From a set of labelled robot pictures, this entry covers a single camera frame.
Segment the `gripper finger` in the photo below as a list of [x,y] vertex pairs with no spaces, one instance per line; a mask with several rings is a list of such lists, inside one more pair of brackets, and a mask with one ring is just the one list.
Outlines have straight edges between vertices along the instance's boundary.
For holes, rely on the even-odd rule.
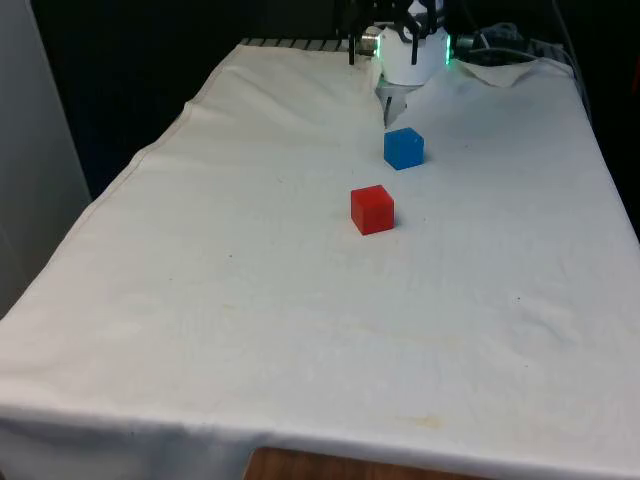
[[340,38],[348,40],[349,64],[355,63],[356,47],[363,33],[373,23],[372,0],[342,0],[336,2],[335,27]]
[[411,45],[411,64],[416,65],[420,41],[435,34],[440,26],[440,2],[395,1],[392,12],[394,29],[402,42]]

